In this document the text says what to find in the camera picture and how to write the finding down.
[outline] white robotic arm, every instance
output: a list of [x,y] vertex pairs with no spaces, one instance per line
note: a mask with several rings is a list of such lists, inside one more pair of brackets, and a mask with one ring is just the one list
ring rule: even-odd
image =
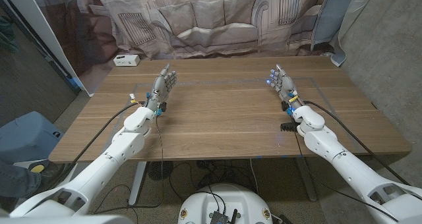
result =
[[300,123],[297,131],[304,137],[306,147],[330,162],[361,201],[391,216],[368,207],[378,223],[420,223],[422,189],[385,179],[343,147],[325,126],[324,118],[303,104],[291,78],[279,65],[271,70],[267,83],[287,102],[287,114]]
[[145,138],[151,131],[150,124],[161,114],[161,105],[176,83],[176,73],[167,73],[168,69],[169,64],[155,80],[148,101],[125,119],[124,127],[113,137],[111,145],[103,154],[71,182],[31,197],[9,217],[69,217],[86,214],[92,201],[116,170],[143,149]]

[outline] wooden table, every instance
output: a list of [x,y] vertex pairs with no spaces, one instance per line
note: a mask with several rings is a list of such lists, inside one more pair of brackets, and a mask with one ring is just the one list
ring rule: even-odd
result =
[[[277,93],[265,80],[276,63],[292,77],[299,95],[334,112],[376,154],[402,154],[411,149],[355,84],[328,57],[272,57],[143,61],[137,67],[116,67],[87,103],[50,155],[54,162],[70,162],[104,123],[129,104],[129,93],[145,98],[151,85],[170,63],[178,75],[158,118],[165,160],[297,157],[294,133],[281,132],[290,122]],[[116,118],[80,161],[94,160],[136,108]],[[366,151],[327,114],[326,125],[355,154]],[[303,155],[314,155],[299,139]],[[155,126],[144,149],[133,159],[161,160]]]

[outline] white box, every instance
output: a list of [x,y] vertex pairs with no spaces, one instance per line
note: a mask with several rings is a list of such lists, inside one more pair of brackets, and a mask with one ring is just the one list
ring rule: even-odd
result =
[[116,66],[137,66],[140,59],[138,55],[118,55],[113,61]]

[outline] white table leg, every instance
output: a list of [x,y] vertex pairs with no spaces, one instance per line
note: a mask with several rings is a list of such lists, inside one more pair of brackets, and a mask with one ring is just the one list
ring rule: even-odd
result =
[[295,158],[299,172],[302,177],[303,184],[305,185],[305,190],[308,194],[308,199],[312,202],[318,200],[317,193],[315,192],[314,183],[312,182],[312,177],[306,169],[305,158],[298,157]]
[[133,179],[131,194],[129,196],[130,206],[133,206],[136,204],[136,201],[139,196],[140,185],[142,184],[142,179],[144,178],[145,170],[146,170],[146,161],[139,161],[138,166],[136,167],[135,177]]

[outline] person's leg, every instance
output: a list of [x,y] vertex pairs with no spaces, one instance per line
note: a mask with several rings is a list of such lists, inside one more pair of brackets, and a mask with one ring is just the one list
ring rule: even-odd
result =
[[0,196],[21,198],[30,196],[41,185],[41,175],[26,168],[0,161]]

